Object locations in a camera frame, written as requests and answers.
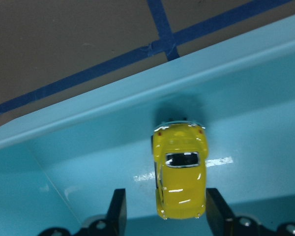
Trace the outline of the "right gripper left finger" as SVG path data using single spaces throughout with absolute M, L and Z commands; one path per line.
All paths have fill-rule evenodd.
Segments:
M 126 222 L 126 190 L 115 189 L 107 213 L 88 218 L 74 235 L 123 236 Z

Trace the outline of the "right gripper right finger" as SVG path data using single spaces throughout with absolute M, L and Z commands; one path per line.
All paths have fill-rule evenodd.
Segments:
M 236 216 L 216 188 L 206 189 L 206 219 L 214 236 L 295 236 L 295 222 L 273 231 L 251 217 Z

